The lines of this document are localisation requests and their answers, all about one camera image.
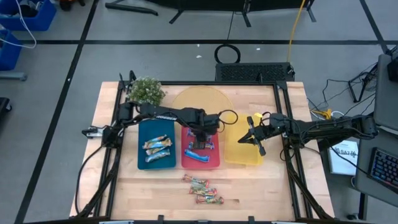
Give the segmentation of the blue storage bin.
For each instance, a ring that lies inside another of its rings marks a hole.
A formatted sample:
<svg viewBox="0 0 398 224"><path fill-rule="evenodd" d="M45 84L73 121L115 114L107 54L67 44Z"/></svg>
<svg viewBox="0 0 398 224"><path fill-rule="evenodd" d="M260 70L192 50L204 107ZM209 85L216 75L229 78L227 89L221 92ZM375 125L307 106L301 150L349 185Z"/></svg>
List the blue storage bin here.
<svg viewBox="0 0 398 224"><path fill-rule="evenodd" d="M23 20L30 31L46 31L49 29L57 12L50 0L27 0L35 4L37 10L34 17L23 16ZM26 31L20 15L17 3L21 6L27 2L23 0L0 0L0 25L8 30Z"/></svg>
<svg viewBox="0 0 398 224"><path fill-rule="evenodd" d="M0 71L15 68L22 48L20 43L9 30L0 30Z"/></svg>

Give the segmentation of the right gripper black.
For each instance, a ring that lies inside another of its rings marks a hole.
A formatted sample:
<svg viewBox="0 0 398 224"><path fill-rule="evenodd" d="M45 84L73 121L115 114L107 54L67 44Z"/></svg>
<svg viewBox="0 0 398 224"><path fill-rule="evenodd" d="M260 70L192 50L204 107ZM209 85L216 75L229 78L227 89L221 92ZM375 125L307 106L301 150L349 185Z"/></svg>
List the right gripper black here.
<svg viewBox="0 0 398 224"><path fill-rule="evenodd" d="M254 121L250 116L247 117L249 124L248 132L238 140L241 144L255 144L259 148L261 156L266 155L266 151L261 144L260 140L256 137ZM265 112L260 120L263 136L265 139L280 135L286 131L287 117L280 113Z"/></svg>

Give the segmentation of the black tripod stand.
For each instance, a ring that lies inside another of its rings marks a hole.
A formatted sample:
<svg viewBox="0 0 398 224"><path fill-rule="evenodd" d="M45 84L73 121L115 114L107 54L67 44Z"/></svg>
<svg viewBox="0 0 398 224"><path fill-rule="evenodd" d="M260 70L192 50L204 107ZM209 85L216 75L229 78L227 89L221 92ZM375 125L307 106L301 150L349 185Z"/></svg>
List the black tripod stand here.
<svg viewBox="0 0 398 224"><path fill-rule="evenodd" d="M377 83L377 62L360 72L354 78L348 81L349 92L351 93L354 103L359 103L363 99L365 91L375 91ZM359 94L357 95L354 87L361 85Z"/></svg>

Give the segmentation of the grey desk with keyboard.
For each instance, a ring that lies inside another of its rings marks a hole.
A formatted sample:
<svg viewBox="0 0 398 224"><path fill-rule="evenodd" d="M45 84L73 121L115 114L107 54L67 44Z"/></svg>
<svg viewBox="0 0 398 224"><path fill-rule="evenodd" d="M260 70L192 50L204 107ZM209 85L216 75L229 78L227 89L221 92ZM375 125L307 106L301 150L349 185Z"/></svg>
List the grey desk with keyboard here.
<svg viewBox="0 0 398 224"><path fill-rule="evenodd" d="M398 194L368 176L373 148L378 147L398 156L398 132L380 129L374 139L359 141L358 170L355 187L361 193L398 207Z"/></svg>

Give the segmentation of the round yellow woven placemat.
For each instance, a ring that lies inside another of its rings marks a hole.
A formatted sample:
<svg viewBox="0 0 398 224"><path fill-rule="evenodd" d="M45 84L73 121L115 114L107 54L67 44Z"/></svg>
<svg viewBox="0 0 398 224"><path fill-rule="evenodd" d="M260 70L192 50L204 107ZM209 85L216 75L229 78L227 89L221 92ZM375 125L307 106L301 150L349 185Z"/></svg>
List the round yellow woven placemat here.
<svg viewBox="0 0 398 224"><path fill-rule="evenodd" d="M216 88L193 86L179 93L172 102L172 108L204 109L206 114L218 114L223 110L233 110L231 100Z"/></svg>

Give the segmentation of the black floor object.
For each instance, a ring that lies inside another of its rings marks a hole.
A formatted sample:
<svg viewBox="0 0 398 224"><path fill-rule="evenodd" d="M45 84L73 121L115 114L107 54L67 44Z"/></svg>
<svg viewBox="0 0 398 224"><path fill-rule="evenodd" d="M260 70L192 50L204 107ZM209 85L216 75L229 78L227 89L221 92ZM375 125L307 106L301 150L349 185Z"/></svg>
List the black floor object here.
<svg viewBox="0 0 398 224"><path fill-rule="evenodd" d="M11 101L9 98L0 97L0 113L7 113L12 110Z"/></svg>

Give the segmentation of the black partition screen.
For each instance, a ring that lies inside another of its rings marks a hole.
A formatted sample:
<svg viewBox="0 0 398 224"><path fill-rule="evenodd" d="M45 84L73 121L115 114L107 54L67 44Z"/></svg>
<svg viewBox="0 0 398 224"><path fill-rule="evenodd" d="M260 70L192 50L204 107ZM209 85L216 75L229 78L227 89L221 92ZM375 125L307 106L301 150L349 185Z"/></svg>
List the black partition screen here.
<svg viewBox="0 0 398 224"><path fill-rule="evenodd" d="M183 11L240 11L247 27L251 27L247 14L252 11L303 8L310 11L315 0L146 0L178 11L172 24Z"/></svg>

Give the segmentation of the grey side desk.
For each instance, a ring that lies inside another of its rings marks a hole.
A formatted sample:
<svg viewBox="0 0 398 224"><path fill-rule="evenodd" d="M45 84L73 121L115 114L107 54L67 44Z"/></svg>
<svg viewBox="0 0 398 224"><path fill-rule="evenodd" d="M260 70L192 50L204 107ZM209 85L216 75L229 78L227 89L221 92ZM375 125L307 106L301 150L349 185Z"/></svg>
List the grey side desk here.
<svg viewBox="0 0 398 224"><path fill-rule="evenodd" d="M378 125L398 131L398 83L389 79L387 66L391 56L378 57L374 120Z"/></svg>

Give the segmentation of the blue plastic tray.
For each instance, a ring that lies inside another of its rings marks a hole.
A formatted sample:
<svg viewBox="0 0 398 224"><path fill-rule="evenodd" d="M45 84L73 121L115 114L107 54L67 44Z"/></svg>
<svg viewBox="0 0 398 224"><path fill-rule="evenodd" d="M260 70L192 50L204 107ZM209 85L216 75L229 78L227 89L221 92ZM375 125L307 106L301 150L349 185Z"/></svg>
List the blue plastic tray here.
<svg viewBox="0 0 398 224"><path fill-rule="evenodd" d="M174 168L176 165L176 151L175 151L175 130L174 122L154 119L139 124L139 135L138 135L138 153L137 153L137 167L140 170L149 169L168 169ZM148 157L146 150L143 149L143 145L148 140L166 135L170 138L172 145L167 147L170 151L169 156L165 156L156 159L151 162L146 162Z"/></svg>

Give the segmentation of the red plastic tray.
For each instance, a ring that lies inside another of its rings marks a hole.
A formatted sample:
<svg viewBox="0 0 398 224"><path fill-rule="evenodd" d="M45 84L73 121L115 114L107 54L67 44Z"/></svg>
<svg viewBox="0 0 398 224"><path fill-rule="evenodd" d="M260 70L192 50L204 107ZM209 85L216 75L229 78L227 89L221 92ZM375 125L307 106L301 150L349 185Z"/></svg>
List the red plastic tray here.
<svg viewBox="0 0 398 224"><path fill-rule="evenodd" d="M215 148L210 149L190 149L188 147L190 142L194 142L195 138L191 136L187 136L187 130L189 128L182 128L181 130L181 165L184 169L216 169L220 165L220 149L219 149L219 137L218 134L212 135L212 139L209 142L212 142L215 145ZM201 156L209 156L209 162L200 162L194 159L191 159L184 154L184 150L189 149Z"/></svg>

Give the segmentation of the yellow plastic tray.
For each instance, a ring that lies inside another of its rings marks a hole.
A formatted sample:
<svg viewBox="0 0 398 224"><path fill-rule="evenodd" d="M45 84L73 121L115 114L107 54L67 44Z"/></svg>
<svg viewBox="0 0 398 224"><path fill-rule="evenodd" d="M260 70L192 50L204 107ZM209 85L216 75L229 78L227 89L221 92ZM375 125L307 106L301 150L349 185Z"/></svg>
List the yellow plastic tray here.
<svg viewBox="0 0 398 224"><path fill-rule="evenodd" d="M239 113L235 124L227 125L225 134L224 161L230 164L259 166L263 158L257 146L238 143L249 131L248 114Z"/></svg>

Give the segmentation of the black floor stand bar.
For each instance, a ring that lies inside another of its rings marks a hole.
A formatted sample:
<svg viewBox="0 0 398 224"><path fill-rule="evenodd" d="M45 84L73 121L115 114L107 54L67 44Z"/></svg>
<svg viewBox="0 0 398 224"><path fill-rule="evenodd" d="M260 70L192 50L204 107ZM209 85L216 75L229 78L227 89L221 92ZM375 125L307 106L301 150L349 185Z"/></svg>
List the black floor stand bar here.
<svg viewBox="0 0 398 224"><path fill-rule="evenodd" d="M118 4L115 2L106 2L105 7L107 9L115 9L115 10L120 10L120 11L138 12L138 13L142 13L142 14L152 14L154 16L159 15L159 13L157 11L149 9L149 8L127 6L127 5L122 5L122 4Z"/></svg>

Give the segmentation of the white printed booklet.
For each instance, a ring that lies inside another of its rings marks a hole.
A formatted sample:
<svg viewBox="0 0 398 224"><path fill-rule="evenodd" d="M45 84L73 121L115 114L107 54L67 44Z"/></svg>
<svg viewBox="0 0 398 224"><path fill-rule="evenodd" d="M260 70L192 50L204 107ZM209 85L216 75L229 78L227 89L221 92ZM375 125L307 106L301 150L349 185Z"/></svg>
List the white printed booklet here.
<svg viewBox="0 0 398 224"><path fill-rule="evenodd" d="M338 175L356 175L358 144L344 140L328 150L330 173Z"/></svg>

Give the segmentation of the grey metal floor foot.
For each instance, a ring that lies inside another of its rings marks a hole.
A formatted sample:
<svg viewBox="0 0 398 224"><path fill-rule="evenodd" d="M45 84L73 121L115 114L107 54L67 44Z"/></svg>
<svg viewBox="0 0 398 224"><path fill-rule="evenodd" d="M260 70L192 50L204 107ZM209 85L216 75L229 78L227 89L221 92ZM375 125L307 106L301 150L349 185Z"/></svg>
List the grey metal floor foot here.
<svg viewBox="0 0 398 224"><path fill-rule="evenodd" d="M0 79L26 81L27 75L24 72L0 71Z"/></svg>

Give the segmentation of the light blue granola bar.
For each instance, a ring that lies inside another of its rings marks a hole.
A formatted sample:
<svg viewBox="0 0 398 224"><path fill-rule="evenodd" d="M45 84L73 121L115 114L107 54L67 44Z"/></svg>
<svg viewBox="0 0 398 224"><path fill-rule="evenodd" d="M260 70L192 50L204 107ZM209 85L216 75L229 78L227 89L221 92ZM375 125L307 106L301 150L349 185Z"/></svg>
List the light blue granola bar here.
<svg viewBox="0 0 398 224"><path fill-rule="evenodd" d="M163 157L166 157L166 156L169 156L169 155L170 155L170 150L169 149L163 149L163 150L161 150L159 152L156 152L154 154L151 154L151 155L147 156L145 158L145 161L146 162L152 162L152 161L155 161L157 159L160 159L160 158L163 158Z"/></svg>
<svg viewBox="0 0 398 224"><path fill-rule="evenodd" d="M172 141L170 140L170 138L167 138L166 140L163 140L163 141L146 142L143 146L143 149L146 150L146 154L149 156L149 155L155 154L156 152L159 152L171 145L172 145Z"/></svg>
<svg viewBox="0 0 398 224"><path fill-rule="evenodd" d="M143 145L142 148L143 148L143 149L148 149L149 146L150 146L152 143L156 143L156 142L163 141L166 137L167 137L167 135L165 134L165 135L163 135L163 136L158 136L158 137L156 137L156 138L150 139L150 140L148 140L148 141L146 141L146 142L144 143L144 145Z"/></svg>

